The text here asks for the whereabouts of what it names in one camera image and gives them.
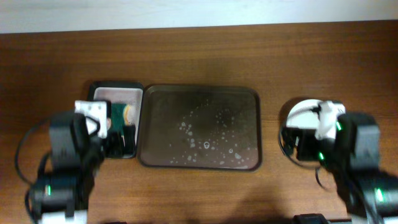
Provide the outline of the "pale green plate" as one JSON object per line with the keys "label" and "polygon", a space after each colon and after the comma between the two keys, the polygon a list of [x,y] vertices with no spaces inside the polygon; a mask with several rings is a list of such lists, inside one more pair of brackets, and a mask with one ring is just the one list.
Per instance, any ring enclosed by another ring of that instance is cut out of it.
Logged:
{"label": "pale green plate", "polygon": [[320,124],[318,113],[311,110],[318,108],[321,102],[321,100],[309,99],[297,103],[289,111],[286,126],[288,128],[317,129]]}

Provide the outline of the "green and yellow sponge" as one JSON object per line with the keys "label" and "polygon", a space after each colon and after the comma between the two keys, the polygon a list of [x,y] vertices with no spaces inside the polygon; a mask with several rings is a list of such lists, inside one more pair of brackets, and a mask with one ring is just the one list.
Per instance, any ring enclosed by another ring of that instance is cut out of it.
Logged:
{"label": "green and yellow sponge", "polygon": [[111,127],[110,130],[119,131],[123,126],[129,126],[131,122],[127,118],[130,106],[122,103],[111,105]]}

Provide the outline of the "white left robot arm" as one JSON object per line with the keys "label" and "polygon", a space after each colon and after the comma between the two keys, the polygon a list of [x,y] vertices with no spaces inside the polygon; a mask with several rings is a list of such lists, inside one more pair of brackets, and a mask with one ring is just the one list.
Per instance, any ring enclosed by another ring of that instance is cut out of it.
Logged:
{"label": "white left robot arm", "polygon": [[34,223],[87,223],[95,175],[106,157],[122,157],[136,146],[136,127],[123,126],[102,139],[100,122],[92,116],[66,111],[50,119],[51,148],[42,158],[37,180],[25,196]]}

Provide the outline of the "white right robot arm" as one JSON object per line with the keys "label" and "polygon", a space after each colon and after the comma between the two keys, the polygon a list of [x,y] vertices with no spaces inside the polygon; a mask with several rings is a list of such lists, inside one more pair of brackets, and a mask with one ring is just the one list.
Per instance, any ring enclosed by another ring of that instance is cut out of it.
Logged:
{"label": "white right robot arm", "polygon": [[352,222],[397,222],[397,176],[379,167],[380,129],[373,116],[347,112],[331,121],[332,135],[316,138],[315,129],[288,125],[313,109],[299,110],[280,124],[283,155],[302,169],[333,175],[336,191]]}

